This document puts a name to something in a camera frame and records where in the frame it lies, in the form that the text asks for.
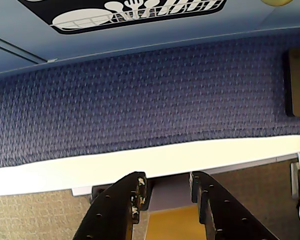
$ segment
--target blue textured fabric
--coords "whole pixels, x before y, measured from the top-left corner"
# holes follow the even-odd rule
[[[300,47],[300,33],[0,79],[0,167],[195,140],[300,134],[300,118],[285,114],[281,57],[291,47]]]

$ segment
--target beige carpet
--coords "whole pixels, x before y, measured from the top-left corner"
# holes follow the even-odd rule
[[[291,198],[289,162],[214,176],[281,240],[300,240],[296,202]],[[0,240],[71,240],[89,208],[86,196],[70,190],[0,197]],[[134,226],[142,240],[148,213]]]

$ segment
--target white icon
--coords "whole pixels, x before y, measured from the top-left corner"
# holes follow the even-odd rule
[[[163,7],[161,8],[161,10],[159,11],[158,16],[166,15],[169,12],[172,5],[174,5],[176,1],[177,0],[167,0],[165,2],[165,4],[163,5]]]
[[[124,2],[124,5],[133,10],[132,18],[135,20],[140,18],[138,14],[138,9],[142,4],[144,4],[144,0],[126,0]]]
[[[124,5],[118,1],[108,1],[104,4],[106,9],[112,10],[120,14],[126,21],[132,20],[129,14],[124,13]]]
[[[191,2],[188,2],[189,0],[166,0],[163,6],[158,6],[160,1],[162,0],[147,0],[145,2],[144,0],[126,0],[124,5],[131,9],[129,11],[124,11],[124,5],[121,2],[109,1],[104,4],[104,7],[108,10],[87,8],[68,11],[55,17],[50,26],[57,27],[63,31],[74,31],[139,19],[211,11],[218,9],[226,0],[193,0]]]
[[[99,26],[109,22],[113,13],[99,8],[87,8],[65,12],[56,16],[52,24],[60,29],[83,29]]]
[[[194,10],[200,3],[200,0],[193,0],[190,6],[186,9],[187,12]]]
[[[170,14],[176,14],[179,12],[184,6],[186,6],[188,0],[179,0],[178,3],[172,8]]]
[[[146,7],[144,13],[142,14],[141,18],[148,18],[150,17],[150,10],[157,6],[160,3],[160,0],[148,0],[143,5]]]

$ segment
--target metal strip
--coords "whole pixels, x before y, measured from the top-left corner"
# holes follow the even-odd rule
[[[0,49],[4,50],[5,52],[8,52],[10,54],[13,54],[17,57],[28,60],[34,64],[44,64],[44,63],[48,62],[46,59],[39,57],[31,52],[28,52],[28,51],[26,51],[16,45],[13,45],[1,38],[0,38]]]

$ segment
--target black sign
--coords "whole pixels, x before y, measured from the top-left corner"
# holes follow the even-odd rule
[[[61,34],[207,15],[226,0],[18,0]]]

